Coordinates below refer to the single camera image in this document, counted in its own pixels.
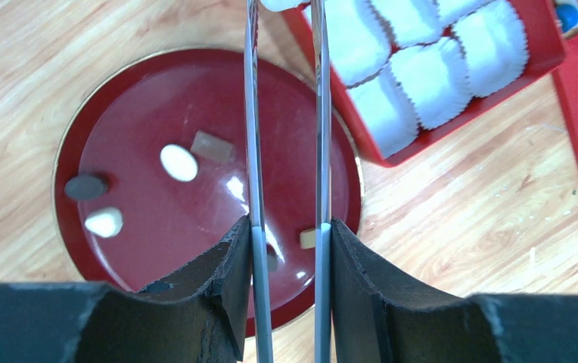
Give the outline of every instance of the white paper cup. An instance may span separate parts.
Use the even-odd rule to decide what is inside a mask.
[[[468,15],[491,0],[436,0],[438,18],[443,28]]]
[[[487,97],[523,74],[530,54],[525,26],[506,0],[495,0],[452,26],[477,97]]]
[[[395,42],[400,48],[429,44],[441,37],[443,27],[432,1],[369,0],[378,15],[389,23]]]
[[[414,142],[418,136],[414,106],[387,68],[348,92],[383,158]]]
[[[412,100],[424,129],[458,116],[472,98],[460,45],[449,37],[396,52],[390,71]]]
[[[391,44],[365,0],[325,2],[329,57],[343,83],[352,87],[377,74]],[[311,23],[311,6],[303,14]]]

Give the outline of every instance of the metal rod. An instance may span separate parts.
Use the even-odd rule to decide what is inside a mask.
[[[315,363],[331,361],[331,89],[325,0],[312,0],[318,117],[315,218]]]
[[[273,363],[271,300],[265,236],[263,174],[260,165],[258,123],[258,4],[247,0],[247,28],[244,37],[244,101],[247,117],[247,172],[249,174],[249,215],[253,244],[253,306],[259,363]]]

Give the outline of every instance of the white oval object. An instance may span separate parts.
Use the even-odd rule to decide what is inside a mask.
[[[96,210],[84,221],[86,229],[102,238],[116,236],[123,224],[122,212],[112,206]]]
[[[162,167],[171,178],[190,182],[197,175],[197,161],[191,153],[178,145],[169,144],[160,152]]]

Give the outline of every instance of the red box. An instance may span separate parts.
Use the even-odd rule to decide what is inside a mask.
[[[478,117],[490,108],[503,102],[524,87],[550,73],[565,59],[564,40],[556,23],[555,8],[551,0],[510,0],[519,17],[525,23],[530,60],[523,75],[504,89],[486,98],[475,98],[468,108],[445,125],[434,130],[421,130],[416,141],[398,153],[383,159],[378,146],[365,127],[356,107],[347,94],[345,85],[335,69],[331,68],[331,97],[334,107],[340,112],[349,127],[360,154],[367,160],[382,166],[396,166],[454,130]],[[311,27],[302,10],[294,8],[283,11],[289,29],[294,34],[307,60],[314,64]]]

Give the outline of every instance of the wooden floor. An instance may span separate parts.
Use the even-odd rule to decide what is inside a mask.
[[[0,0],[0,281],[82,279],[57,236],[51,172],[86,95],[154,51],[241,48],[245,17],[242,0]],[[261,56],[309,74],[277,14],[260,27]],[[363,170],[359,235],[415,277],[460,296],[578,293],[578,172],[551,77],[400,167]],[[274,333],[276,361],[312,361],[312,321]]]

